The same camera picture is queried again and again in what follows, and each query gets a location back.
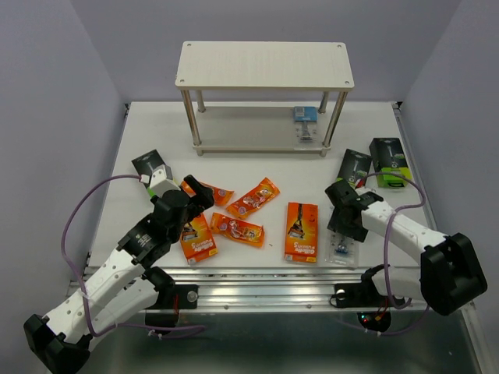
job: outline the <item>gray wall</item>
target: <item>gray wall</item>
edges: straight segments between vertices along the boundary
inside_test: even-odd
[[[126,100],[174,100],[183,41],[344,41],[357,100],[401,100],[459,0],[71,0]],[[206,98],[315,98],[207,93]]]
[[[499,352],[499,2],[463,0],[402,105],[437,226],[475,246],[489,291],[476,300]]]
[[[1,8],[0,371],[42,372],[23,322],[65,296],[62,228],[77,200],[111,171],[122,100],[69,1]],[[69,253],[82,268],[101,199],[70,233]]]

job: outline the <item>shelf leg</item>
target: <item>shelf leg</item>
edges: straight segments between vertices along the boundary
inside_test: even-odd
[[[338,99],[336,99],[336,105],[334,106],[333,114],[331,116],[331,120],[329,121],[329,126],[327,127],[326,136],[324,137],[324,141],[322,145],[328,148],[331,145],[331,138],[333,137],[333,132],[336,129],[336,125],[338,124],[338,120],[340,119],[340,114],[343,109],[343,104],[346,100],[346,95],[348,92],[340,92],[338,94]]]
[[[322,115],[326,112],[327,101],[329,100],[329,91],[322,93],[322,100],[320,101],[319,113]]]
[[[206,107],[204,106],[203,91],[196,91],[196,100],[197,100],[197,111],[204,113],[206,111]]]
[[[188,90],[180,91],[184,105],[186,107],[187,119],[189,120],[190,132],[193,134],[193,143],[195,146],[201,145],[200,132],[197,129],[196,116],[194,114],[193,102],[190,100],[190,93]]]

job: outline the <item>dark gray floor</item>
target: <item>dark gray floor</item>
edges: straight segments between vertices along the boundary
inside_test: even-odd
[[[394,314],[391,330],[420,312]],[[192,315],[208,330],[185,340],[122,328],[106,337],[81,373],[477,373],[460,312],[430,313],[400,337],[376,337],[334,321],[339,313]],[[342,318],[355,322],[355,315]]]

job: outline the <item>black and green box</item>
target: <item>black and green box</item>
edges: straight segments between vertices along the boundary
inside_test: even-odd
[[[166,176],[168,179],[173,180],[172,168],[170,168],[161,158],[157,150],[151,150],[142,156],[132,160],[132,164],[137,170],[139,175],[148,175],[152,176],[154,169],[159,168],[161,165],[165,166]],[[145,185],[147,191],[149,192],[149,196],[153,197],[154,192],[149,189],[149,184]]]
[[[336,181],[344,179],[355,188],[356,182],[369,174],[371,161],[371,156],[368,154],[347,149]]]
[[[374,138],[369,151],[373,158],[375,172],[400,174],[407,179],[412,179],[399,138]],[[400,188],[405,187],[407,182],[394,175],[377,175],[377,185]]]

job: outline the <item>orange package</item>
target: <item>orange package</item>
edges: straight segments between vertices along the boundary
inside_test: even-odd
[[[241,199],[227,206],[227,211],[239,219],[247,218],[279,194],[279,189],[269,178],[245,194]]]
[[[217,187],[213,187],[212,185],[207,185],[206,183],[201,183],[201,184],[204,185],[205,187],[210,188],[213,191],[213,198],[215,200],[215,205],[218,206],[224,206],[226,203],[228,203],[228,201],[231,199],[232,195],[234,194],[234,191],[227,191],[226,189],[218,189]],[[191,189],[189,185],[184,181],[180,183],[180,187],[182,187],[182,189],[185,192],[189,193],[190,195],[194,194],[193,189]]]
[[[218,253],[204,214],[184,225],[180,236],[180,245],[188,264],[198,263],[202,259],[207,259]]]
[[[214,234],[224,235],[226,238],[236,242],[246,243],[255,247],[261,247],[264,244],[265,231],[262,226],[236,220],[223,214],[213,213],[210,228]]]
[[[319,208],[313,204],[288,204],[284,257],[289,261],[317,262]]]

